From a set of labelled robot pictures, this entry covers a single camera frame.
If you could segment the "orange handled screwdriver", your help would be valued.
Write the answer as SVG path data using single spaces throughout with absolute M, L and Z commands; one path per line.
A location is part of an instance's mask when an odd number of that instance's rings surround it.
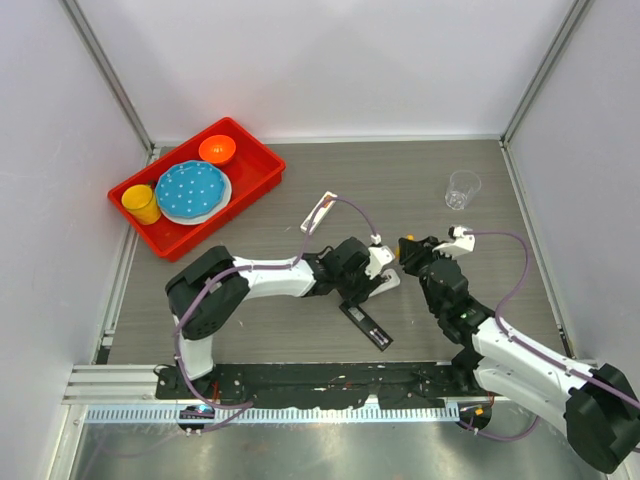
M 403 263 L 405 262 L 414 252 L 415 247 L 415 238 L 412 234 L 408 234 L 406 236 L 400 237 L 397 242 L 397 247 L 395 249 L 396 259 Z

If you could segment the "white remote control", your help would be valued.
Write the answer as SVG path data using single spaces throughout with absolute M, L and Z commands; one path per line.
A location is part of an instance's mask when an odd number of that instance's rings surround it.
M 370 293 L 370 297 L 392 290 L 398 287 L 401 283 L 401 279 L 394 269 L 384 270 L 380 274 L 380 279 L 382 282 Z

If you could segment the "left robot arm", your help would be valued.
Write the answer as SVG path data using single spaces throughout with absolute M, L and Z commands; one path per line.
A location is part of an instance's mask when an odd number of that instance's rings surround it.
M 367 246 L 355 237 L 282 260 L 250 260 L 226 247 L 208 250 L 165 286 L 178 329 L 177 363 L 184 377 L 198 380 L 214 369 L 213 335 L 242 302 L 290 296 L 324 296 L 333 291 L 350 309 L 400 284 L 387 246 Z

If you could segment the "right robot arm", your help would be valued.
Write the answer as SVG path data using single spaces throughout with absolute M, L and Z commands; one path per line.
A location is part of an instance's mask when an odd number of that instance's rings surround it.
M 449 241 L 402 238 L 398 250 L 439 328 L 463 348 L 453 366 L 464 380 L 554 426 L 594 469 L 614 473 L 639 447 L 639 399 L 624 373 L 555 352 L 510 326 L 499 308 L 477 301 L 457 262 L 473 251 L 474 234 L 465 227 L 449 233 Z

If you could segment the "black remote control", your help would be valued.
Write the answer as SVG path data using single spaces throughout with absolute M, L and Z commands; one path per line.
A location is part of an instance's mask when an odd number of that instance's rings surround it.
M 343 302 L 339 308 L 378 350 L 384 352 L 391 345 L 393 339 L 360 305 Z

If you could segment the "white remote with orange batteries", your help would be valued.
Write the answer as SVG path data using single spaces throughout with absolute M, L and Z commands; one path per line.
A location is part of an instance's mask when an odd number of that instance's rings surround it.
M 326 191 L 300 225 L 300 231 L 312 235 L 335 204 L 337 195 Z

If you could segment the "clear plastic cup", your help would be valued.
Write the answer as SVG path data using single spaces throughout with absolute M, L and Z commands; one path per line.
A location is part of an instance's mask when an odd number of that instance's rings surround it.
M 480 191 L 481 179 L 474 172 L 459 170 L 449 177 L 449 183 L 445 192 L 445 204 L 455 211 L 464 210 L 474 196 Z

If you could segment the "red plastic tray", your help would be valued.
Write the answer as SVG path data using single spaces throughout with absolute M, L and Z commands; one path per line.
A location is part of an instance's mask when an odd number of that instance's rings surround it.
M 220 167 L 199 155 L 200 145 L 215 135 L 236 145 L 231 160 Z M 284 160 L 224 117 L 113 187 L 107 198 L 156 256 L 175 262 L 274 189 L 285 169 Z M 150 225 L 122 203 L 125 192 L 137 185 L 155 193 L 160 218 Z

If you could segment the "grey plate under blue plate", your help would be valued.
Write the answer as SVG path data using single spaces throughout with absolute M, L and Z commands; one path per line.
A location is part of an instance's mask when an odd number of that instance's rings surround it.
M 224 210 L 229 204 L 229 202 L 231 201 L 231 196 L 232 196 L 231 181 L 226 174 L 222 174 L 222 177 L 225 185 L 222 198 L 220 202 L 208 213 L 202 214 L 193 218 L 184 218 L 184 217 L 172 215 L 163 208 L 160 209 L 161 213 L 169 221 L 179 225 L 193 226 L 193 225 L 200 225 L 205 223 L 206 221 L 210 220 L 211 218 L 216 216 L 218 213 L 220 213 L 222 210 Z

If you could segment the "blue dotted plate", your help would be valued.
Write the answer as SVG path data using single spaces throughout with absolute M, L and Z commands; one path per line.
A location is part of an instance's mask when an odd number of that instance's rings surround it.
M 211 211 L 224 191 L 222 171 L 205 161 L 189 160 L 170 167 L 156 182 L 159 208 L 193 218 Z

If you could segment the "orange bowl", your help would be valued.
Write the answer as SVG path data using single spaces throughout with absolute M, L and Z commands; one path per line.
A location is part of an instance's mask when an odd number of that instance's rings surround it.
M 231 162 L 236 153 L 236 142 L 227 135 L 212 135 L 199 145 L 198 155 L 214 166 L 223 166 Z

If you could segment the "yellow cup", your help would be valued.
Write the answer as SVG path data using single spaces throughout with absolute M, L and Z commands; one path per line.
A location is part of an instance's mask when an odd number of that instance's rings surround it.
M 142 225 L 154 224 L 162 216 L 155 192 L 149 185 L 129 187 L 121 196 L 121 204 Z

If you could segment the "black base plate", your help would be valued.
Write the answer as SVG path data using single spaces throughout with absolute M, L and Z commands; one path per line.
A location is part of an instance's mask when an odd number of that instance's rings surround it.
M 155 397 L 196 400 L 256 409 L 345 410 L 364 406 L 374 395 L 380 408 L 440 407 L 446 398 L 496 394 L 454 366 L 437 362 L 217 364 L 192 382 L 190 390 L 176 365 L 159 364 Z

